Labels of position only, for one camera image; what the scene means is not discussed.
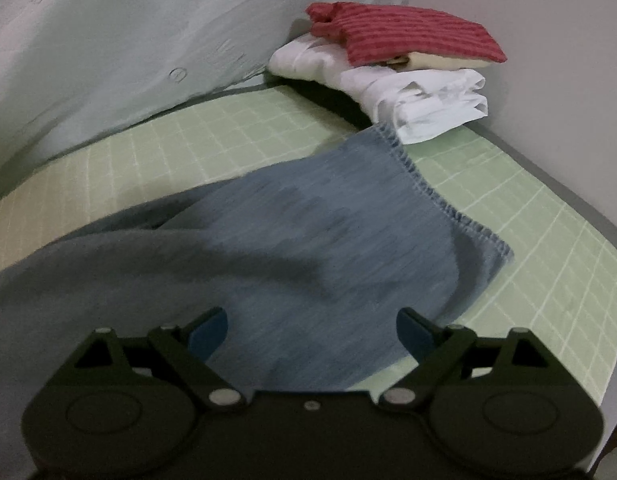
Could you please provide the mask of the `blue denim jeans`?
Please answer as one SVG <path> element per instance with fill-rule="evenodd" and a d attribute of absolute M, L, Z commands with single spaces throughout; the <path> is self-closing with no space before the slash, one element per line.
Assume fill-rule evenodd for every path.
<path fill-rule="evenodd" d="M 223 308 L 212 370 L 244 393 L 344 390 L 405 355 L 397 312 L 446 325 L 512 259 L 392 129 L 111 214 L 0 271 L 0 479 L 33 470 L 25 404 L 95 328 Z"/>

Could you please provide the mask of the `white folded shirt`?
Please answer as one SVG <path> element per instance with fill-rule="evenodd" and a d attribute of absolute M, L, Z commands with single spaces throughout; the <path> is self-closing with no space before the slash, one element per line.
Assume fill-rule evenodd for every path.
<path fill-rule="evenodd" d="M 390 125 L 404 144 L 417 144 L 488 115 L 476 70 L 397 72 L 381 65 L 354 67 L 338 44 L 306 34 L 279 48 L 268 71 L 317 82 L 345 93 L 374 124 Z"/>

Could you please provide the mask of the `cream folded garment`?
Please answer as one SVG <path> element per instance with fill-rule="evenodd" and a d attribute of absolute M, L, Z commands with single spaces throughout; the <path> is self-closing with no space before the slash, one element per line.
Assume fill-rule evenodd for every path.
<path fill-rule="evenodd" d="M 385 64 L 397 72 L 406 70 L 477 70 L 491 65 L 491 61 L 480 58 L 453 58 L 422 52 L 410 52 L 387 60 Z"/>

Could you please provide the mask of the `red striped folded garment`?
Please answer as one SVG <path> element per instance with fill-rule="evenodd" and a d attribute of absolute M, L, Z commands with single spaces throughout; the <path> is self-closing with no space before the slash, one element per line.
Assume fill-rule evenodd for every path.
<path fill-rule="evenodd" d="M 340 44 L 351 66 L 389 61 L 411 52 L 503 63 L 507 55 L 487 29 L 453 14 L 415 6 L 314 2 L 310 33 Z"/>

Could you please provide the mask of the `carrot print bed sheet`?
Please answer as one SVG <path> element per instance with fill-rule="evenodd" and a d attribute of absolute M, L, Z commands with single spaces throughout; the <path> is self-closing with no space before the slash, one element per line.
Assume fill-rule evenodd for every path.
<path fill-rule="evenodd" d="M 0 0 L 0 198 L 36 168 L 261 73 L 317 1 Z"/>

